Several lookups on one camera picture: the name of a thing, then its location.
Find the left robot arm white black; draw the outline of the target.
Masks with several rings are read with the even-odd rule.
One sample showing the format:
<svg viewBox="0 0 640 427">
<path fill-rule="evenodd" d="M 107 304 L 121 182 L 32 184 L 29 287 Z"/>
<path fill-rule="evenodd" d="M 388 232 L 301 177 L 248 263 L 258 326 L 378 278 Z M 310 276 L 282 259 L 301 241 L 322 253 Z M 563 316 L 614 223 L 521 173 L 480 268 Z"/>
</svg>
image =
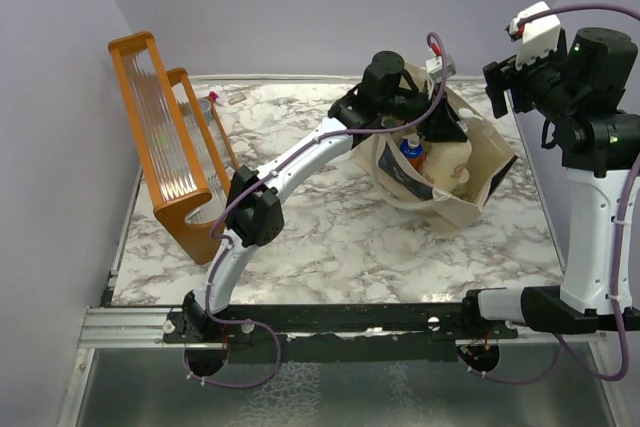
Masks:
<svg viewBox="0 0 640 427">
<path fill-rule="evenodd" d="M 226 207 L 210 231 L 219 248 L 203 286 L 187 294 L 182 305 L 186 329 L 195 339 L 206 342 L 218 335 L 224 323 L 219 313 L 229 306 L 251 257 L 281 233 L 282 206 L 298 186 L 364 140 L 394 133 L 382 125 L 386 117 L 400 120 L 398 131 L 421 129 L 434 119 L 455 69 L 441 42 L 431 49 L 425 87 L 416 85 L 402 56 L 378 52 L 361 81 L 332 104 L 303 140 L 257 170 L 242 166 L 235 171 Z"/>
</svg>

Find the beige canvas tote bag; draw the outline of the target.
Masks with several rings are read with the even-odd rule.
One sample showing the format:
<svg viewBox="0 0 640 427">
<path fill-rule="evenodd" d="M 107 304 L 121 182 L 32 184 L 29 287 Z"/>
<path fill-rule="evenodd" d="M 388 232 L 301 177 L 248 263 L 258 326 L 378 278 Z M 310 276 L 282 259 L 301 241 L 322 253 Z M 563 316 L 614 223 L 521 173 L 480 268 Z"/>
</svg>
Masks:
<svg viewBox="0 0 640 427">
<path fill-rule="evenodd" d="M 446 237 L 469 227 L 517 160 L 505 138 L 451 88 L 443 100 L 463 142 L 431 142 L 415 129 L 376 135 L 352 159 L 384 200 L 421 215 Z"/>
</svg>

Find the beige pump lotion bottle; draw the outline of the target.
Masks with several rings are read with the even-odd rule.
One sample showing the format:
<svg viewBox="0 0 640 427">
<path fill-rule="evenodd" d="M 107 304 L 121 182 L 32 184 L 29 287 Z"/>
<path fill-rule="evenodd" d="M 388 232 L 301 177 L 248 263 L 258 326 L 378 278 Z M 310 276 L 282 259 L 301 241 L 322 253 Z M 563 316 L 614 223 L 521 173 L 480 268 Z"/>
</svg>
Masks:
<svg viewBox="0 0 640 427">
<path fill-rule="evenodd" d="M 451 192 L 461 181 L 462 174 L 472 153 L 467 121 L 479 119 L 475 111 L 468 107 L 453 109 L 460 118 L 459 125 L 468 136 L 466 143 L 431 143 L 426 142 L 426 159 L 421 174 L 435 188 Z"/>
</svg>

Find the orange bottle blue cap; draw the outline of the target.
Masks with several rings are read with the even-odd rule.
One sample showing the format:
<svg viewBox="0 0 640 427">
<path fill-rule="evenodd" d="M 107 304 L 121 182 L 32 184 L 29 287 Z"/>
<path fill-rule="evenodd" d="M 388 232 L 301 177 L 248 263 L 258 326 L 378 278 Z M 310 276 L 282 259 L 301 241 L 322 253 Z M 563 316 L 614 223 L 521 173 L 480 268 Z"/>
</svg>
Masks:
<svg viewBox="0 0 640 427">
<path fill-rule="evenodd" d="M 420 139 L 416 136 L 405 137 L 400 144 L 400 151 L 409 164 L 420 172 L 426 158 Z"/>
</svg>

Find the clear bottle black cap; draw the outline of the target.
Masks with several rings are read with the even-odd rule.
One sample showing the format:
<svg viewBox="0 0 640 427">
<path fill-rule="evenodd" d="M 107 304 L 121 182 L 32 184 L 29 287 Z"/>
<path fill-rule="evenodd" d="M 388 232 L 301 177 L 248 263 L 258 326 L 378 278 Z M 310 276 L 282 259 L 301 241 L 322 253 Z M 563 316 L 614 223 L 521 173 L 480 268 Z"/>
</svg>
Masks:
<svg viewBox="0 0 640 427">
<path fill-rule="evenodd" d="M 386 130 L 393 129 L 398 126 L 399 126 L 399 122 L 396 119 L 391 117 L 384 118 L 381 122 L 381 127 Z"/>
</svg>

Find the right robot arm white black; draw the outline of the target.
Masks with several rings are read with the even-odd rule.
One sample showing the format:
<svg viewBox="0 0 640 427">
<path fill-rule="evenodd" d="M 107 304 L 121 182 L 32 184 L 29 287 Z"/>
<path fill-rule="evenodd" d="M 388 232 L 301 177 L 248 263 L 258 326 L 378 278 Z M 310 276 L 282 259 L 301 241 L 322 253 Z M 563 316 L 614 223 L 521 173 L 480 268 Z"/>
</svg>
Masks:
<svg viewBox="0 0 640 427">
<path fill-rule="evenodd" d="M 570 184 L 571 224 L 561 284 L 469 291 L 461 330 L 481 338 L 496 322 L 537 332 L 587 334 L 639 328 L 628 287 L 632 197 L 637 192 L 639 117 L 619 109 L 638 47 L 608 28 L 516 27 L 516 55 L 484 67 L 495 117 L 539 112 L 542 145 L 559 148 Z"/>
</svg>

